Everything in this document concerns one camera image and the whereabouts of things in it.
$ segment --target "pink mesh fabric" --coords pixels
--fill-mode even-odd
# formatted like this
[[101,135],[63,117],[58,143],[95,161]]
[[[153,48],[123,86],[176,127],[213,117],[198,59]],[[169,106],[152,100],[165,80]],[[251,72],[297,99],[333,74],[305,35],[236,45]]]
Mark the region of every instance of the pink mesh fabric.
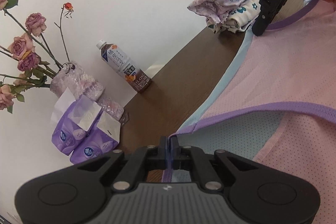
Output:
[[321,196],[313,224],[336,220],[336,125],[288,112],[254,160],[307,180]]
[[254,37],[237,74],[202,119],[275,102],[336,108],[336,13],[320,1],[283,29]]

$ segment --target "red rose bud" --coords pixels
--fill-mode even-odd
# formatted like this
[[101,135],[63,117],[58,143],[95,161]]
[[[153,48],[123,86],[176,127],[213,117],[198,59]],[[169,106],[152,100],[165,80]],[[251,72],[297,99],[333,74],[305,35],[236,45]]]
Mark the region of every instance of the red rose bud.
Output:
[[72,4],[70,2],[67,2],[64,4],[64,8],[67,10],[73,10],[74,8],[72,7]]

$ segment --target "gray grip surface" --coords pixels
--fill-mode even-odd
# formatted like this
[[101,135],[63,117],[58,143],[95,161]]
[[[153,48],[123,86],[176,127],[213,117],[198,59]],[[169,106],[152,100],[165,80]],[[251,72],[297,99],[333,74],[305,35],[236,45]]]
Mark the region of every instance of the gray grip surface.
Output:
[[104,211],[87,224],[248,224],[223,197],[204,193],[195,183],[140,183],[116,194]]

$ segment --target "wooden table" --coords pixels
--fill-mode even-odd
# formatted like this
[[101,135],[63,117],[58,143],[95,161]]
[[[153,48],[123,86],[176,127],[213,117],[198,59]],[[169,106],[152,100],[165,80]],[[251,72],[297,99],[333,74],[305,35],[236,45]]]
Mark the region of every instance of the wooden table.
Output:
[[[175,133],[208,98],[244,36],[228,31],[213,34],[209,28],[200,32],[154,76],[147,90],[125,106],[130,120],[122,127],[118,148],[130,153]],[[161,175],[153,171],[148,179],[158,182]]]

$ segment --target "plastic container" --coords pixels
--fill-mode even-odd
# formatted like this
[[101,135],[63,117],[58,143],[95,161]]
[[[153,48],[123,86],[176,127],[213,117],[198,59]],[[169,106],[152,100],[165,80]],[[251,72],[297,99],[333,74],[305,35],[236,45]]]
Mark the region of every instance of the plastic container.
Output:
[[117,45],[107,44],[100,40],[97,48],[101,50],[101,58],[113,70],[124,78],[136,91],[143,92],[152,82],[149,78]]

